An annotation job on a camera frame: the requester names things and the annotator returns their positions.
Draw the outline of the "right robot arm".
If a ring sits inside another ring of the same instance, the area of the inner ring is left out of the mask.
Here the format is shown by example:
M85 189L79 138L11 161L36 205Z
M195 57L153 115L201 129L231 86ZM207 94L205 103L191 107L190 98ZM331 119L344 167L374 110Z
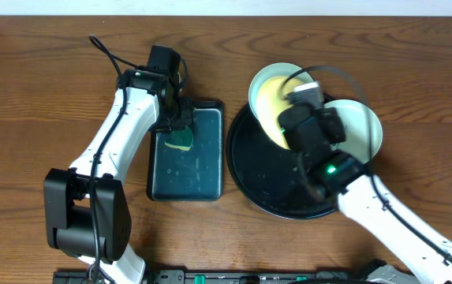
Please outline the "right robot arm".
M404 205L372 170L383 129L351 100L288 106L275 116L286 148L298 153L309 193L363 226L422 283L452 283L452 241Z

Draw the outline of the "green yellow scrub sponge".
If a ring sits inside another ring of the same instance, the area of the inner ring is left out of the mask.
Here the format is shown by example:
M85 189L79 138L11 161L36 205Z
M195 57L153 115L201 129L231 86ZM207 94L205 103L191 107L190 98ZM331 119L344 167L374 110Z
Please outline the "green yellow scrub sponge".
M194 136L192 130L186 126L182 130L174 130L165 140L165 145L169 148L189 151L193 146Z

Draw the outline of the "yellow plate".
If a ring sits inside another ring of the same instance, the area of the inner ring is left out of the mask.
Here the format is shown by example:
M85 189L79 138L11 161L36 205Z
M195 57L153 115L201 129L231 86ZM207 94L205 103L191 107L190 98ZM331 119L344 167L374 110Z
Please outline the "yellow plate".
M278 116L291 106L283 96L304 83L294 78L281 88L287 78L288 76L270 78L261 85L256 98L256 114L263 131L273 142L284 149L289 149L289 146L286 143L286 138L282 134L282 127L278 123Z

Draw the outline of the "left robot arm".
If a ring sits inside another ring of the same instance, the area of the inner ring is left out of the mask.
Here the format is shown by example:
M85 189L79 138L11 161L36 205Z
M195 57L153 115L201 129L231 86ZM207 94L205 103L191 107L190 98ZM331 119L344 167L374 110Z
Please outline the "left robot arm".
M140 283L145 262L129 244L123 185L145 134L183 129L190 117L177 71L128 69L92 142L68 169L43 181L47 243L88 265L88 283Z

